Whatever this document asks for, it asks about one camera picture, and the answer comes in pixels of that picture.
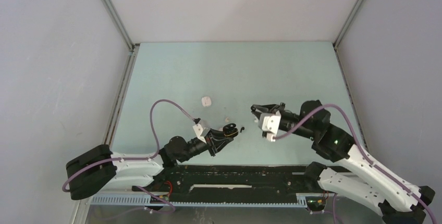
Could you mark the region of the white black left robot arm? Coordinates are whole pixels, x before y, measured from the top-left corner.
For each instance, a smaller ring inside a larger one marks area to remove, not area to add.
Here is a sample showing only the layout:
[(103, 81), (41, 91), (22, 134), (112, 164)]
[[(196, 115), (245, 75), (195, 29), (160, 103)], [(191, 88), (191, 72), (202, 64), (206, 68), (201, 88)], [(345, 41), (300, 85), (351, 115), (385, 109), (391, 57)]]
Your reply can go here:
[(158, 191), (165, 184), (165, 172), (204, 152), (215, 156), (239, 134), (234, 123), (225, 125), (222, 130), (201, 125), (194, 128), (197, 135), (191, 140), (174, 136), (157, 153), (148, 155), (122, 154), (112, 152), (107, 144), (98, 145), (66, 164), (68, 179), (62, 190), (74, 201), (101, 190), (133, 186)]

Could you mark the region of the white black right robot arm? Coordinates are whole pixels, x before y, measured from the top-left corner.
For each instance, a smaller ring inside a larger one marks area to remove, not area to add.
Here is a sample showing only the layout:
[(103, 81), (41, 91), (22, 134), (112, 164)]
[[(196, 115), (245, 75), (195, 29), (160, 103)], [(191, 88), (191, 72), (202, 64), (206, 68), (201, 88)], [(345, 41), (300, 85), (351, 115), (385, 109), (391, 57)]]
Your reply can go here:
[(348, 178), (314, 161), (303, 177), (308, 191), (321, 188), (351, 199), (378, 214), (384, 223), (423, 223), (426, 217), (437, 222), (430, 209), (435, 191), (408, 182), (379, 162), (358, 141), (353, 127), (343, 130), (332, 124), (332, 104), (306, 101), (298, 114), (285, 107), (284, 103), (251, 106), (264, 138), (271, 142), (291, 134), (307, 138), (321, 158), (355, 175), (355, 179)]

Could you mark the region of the black gold-trimmed charging case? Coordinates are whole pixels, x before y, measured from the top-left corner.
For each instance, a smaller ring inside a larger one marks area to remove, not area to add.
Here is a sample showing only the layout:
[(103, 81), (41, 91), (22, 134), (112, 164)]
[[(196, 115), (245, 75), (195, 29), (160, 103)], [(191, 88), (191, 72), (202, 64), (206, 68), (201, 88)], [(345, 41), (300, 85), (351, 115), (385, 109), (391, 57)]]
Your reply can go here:
[(235, 123), (229, 123), (223, 126), (223, 133), (227, 138), (234, 138), (239, 134), (239, 130)]

